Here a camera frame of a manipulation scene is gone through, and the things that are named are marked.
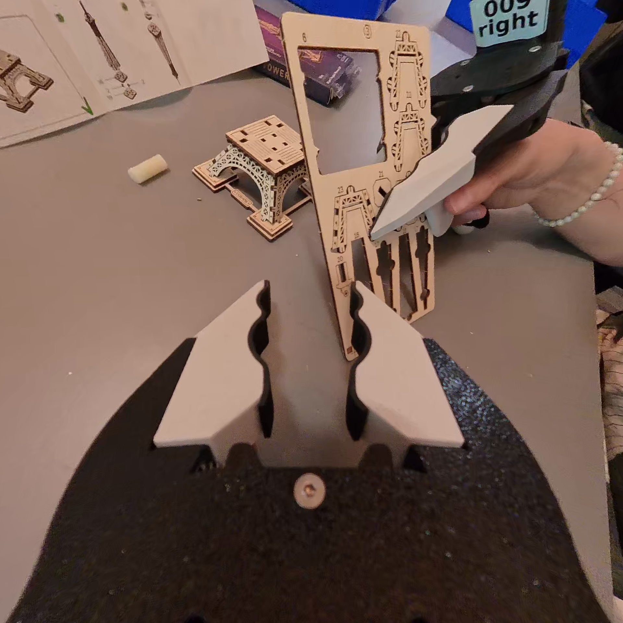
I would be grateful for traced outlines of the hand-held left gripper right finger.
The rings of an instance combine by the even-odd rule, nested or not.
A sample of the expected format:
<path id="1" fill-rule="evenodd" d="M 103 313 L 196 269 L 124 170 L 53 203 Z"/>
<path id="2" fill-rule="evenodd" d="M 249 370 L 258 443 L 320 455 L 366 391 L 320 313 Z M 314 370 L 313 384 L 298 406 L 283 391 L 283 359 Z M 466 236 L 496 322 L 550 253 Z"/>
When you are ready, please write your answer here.
<path id="1" fill-rule="evenodd" d="M 351 285 L 349 312 L 357 354 L 346 404 L 351 439 L 385 446 L 395 466 L 415 466 L 416 447 L 464 448 L 421 334 L 362 282 Z"/>

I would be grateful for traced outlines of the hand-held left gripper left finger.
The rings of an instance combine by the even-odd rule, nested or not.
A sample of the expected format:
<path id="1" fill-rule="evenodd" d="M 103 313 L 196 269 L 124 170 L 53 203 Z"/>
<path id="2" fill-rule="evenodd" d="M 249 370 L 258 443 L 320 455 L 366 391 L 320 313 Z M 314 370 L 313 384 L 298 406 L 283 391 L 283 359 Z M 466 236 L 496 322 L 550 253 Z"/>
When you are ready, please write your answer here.
<path id="1" fill-rule="evenodd" d="M 261 280 L 199 331 L 153 437 L 157 448 L 205 446 L 215 463 L 268 439 L 274 401 L 267 363 L 270 283 Z"/>

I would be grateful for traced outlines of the pale wax stick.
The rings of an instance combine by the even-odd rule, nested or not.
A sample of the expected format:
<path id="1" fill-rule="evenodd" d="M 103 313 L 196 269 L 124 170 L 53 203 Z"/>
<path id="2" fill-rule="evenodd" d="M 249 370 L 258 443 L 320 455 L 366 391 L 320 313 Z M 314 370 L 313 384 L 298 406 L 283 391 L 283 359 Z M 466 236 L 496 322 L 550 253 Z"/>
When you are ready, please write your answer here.
<path id="1" fill-rule="evenodd" d="M 167 161 L 156 154 L 128 169 L 127 173 L 134 183 L 142 185 L 169 169 Z"/>

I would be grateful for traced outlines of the person's right hand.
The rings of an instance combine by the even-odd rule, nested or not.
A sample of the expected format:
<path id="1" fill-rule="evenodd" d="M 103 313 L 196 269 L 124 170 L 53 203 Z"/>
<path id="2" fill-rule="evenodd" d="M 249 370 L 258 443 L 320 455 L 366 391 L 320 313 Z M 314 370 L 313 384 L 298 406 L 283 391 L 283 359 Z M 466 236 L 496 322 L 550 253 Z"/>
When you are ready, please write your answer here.
<path id="1" fill-rule="evenodd" d="M 594 132 L 548 119 L 534 135 L 505 148 L 444 200 L 454 226 L 487 210 L 525 204 L 560 220 L 591 200 L 615 165 L 617 152 Z"/>

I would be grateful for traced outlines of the tagged blue storage bin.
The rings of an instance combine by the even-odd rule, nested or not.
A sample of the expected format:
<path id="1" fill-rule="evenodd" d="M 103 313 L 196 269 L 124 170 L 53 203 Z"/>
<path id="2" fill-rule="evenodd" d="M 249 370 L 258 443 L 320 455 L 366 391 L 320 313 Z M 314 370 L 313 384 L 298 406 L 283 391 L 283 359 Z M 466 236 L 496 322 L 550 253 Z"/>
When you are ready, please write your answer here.
<path id="1" fill-rule="evenodd" d="M 290 1 L 310 12 L 340 18 L 377 20 L 395 1 Z"/>

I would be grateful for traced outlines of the wooden parts sheet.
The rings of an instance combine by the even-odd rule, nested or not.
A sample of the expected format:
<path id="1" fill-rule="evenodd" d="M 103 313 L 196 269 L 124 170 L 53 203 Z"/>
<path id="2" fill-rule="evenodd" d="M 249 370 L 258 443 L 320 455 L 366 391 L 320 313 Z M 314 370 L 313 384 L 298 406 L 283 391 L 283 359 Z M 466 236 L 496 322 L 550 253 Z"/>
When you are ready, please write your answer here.
<path id="1" fill-rule="evenodd" d="M 352 345 L 351 285 L 355 281 L 353 243 L 359 242 L 368 271 L 363 271 L 368 288 L 384 303 L 383 277 L 379 259 L 393 262 L 388 303 L 401 315 L 400 248 L 409 249 L 411 284 L 416 297 L 415 310 L 406 316 L 411 322 L 434 307 L 434 250 L 430 248 L 421 269 L 426 279 L 416 276 L 414 260 L 417 234 L 423 230 L 426 243 L 432 244 L 432 232 L 424 216 L 413 217 L 407 225 L 394 226 L 389 234 L 372 241 L 370 232 L 389 193 L 414 172 L 418 162 L 432 152 L 431 130 L 435 118 L 431 112 L 431 35 L 429 29 L 415 25 L 392 24 L 371 20 L 337 18 L 298 12 L 285 12 L 281 18 L 282 42 L 290 74 L 290 84 L 300 126 L 301 143 L 331 292 L 335 304 L 341 343 L 346 360 L 358 357 Z M 382 144 L 386 159 L 354 169 L 323 174 L 318 167 L 305 77 L 300 67 L 303 48 L 325 51 L 372 52 L 378 61 L 376 80 L 379 86 L 380 113 L 383 122 Z"/>

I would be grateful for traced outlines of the grey desk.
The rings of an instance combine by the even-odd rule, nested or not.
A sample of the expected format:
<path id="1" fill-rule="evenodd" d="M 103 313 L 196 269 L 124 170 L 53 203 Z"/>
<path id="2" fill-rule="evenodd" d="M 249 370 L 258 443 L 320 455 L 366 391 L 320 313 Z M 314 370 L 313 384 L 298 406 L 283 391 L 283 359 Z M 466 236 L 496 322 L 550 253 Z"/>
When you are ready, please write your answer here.
<path id="1" fill-rule="evenodd" d="M 192 175 L 291 93 L 246 72 L 1 152 L 2 622 L 606 622 L 592 262 L 494 212 L 435 242 L 426 338 L 469 451 L 348 434 L 313 207 L 264 241 Z M 139 185 L 128 169 L 160 154 Z M 195 335 L 270 282 L 272 436 L 153 447 Z"/>

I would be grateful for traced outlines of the purple puzzle box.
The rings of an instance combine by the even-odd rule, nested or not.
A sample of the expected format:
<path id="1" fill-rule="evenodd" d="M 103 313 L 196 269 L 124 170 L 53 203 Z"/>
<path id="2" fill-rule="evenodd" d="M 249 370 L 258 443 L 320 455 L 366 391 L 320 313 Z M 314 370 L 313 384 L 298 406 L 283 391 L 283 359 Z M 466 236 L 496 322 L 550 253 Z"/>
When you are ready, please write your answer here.
<path id="1" fill-rule="evenodd" d="M 255 11 L 269 57 L 268 61 L 255 68 L 290 87 L 280 18 L 258 5 L 255 5 Z M 307 98 L 324 106 L 330 106 L 345 97 L 361 73 L 361 67 L 344 51 L 303 48 L 299 49 L 299 61 L 305 77 L 304 89 Z"/>

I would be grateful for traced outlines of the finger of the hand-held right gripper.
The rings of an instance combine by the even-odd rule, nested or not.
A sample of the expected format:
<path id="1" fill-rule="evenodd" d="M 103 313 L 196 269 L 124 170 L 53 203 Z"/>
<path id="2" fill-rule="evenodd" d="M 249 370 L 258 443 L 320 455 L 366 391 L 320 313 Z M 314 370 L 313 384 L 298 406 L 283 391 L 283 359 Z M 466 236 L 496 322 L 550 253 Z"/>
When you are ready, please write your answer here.
<path id="1" fill-rule="evenodd" d="M 435 237 L 445 233 L 454 217 L 444 208 L 444 199 L 472 179 L 477 145 L 512 108 L 512 104 L 488 105 L 456 118 L 440 147 L 420 160 L 411 175 L 388 194 L 371 229 L 371 240 L 384 238 L 420 214 L 425 214 Z"/>

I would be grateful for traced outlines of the wooden tower base model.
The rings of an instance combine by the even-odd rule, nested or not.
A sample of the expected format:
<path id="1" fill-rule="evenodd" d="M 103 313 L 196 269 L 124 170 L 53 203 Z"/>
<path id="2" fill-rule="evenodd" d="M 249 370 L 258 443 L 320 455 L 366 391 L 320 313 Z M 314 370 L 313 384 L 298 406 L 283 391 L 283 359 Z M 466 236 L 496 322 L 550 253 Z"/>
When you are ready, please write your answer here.
<path id="1" fill-rule="evenodd" d="M 291 214 L 313 199 L 300 135 L 271 115 L 228 131 L 226 140 L 192 174 L 213 192 L 228 190 L 266 240 L 281 238 L 293 227 Z"/>

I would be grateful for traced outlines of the paper instruction sheet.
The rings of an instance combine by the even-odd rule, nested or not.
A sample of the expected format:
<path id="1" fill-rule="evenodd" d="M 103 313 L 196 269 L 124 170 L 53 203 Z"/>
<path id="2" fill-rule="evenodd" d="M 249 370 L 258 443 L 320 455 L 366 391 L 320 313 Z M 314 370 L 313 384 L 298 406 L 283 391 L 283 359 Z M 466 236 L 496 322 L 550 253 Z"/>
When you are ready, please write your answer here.
<path id="1" fill-rule="evenodd" d="M 267 60 L 252 1 L 1 1 L 1 147 Z"/>

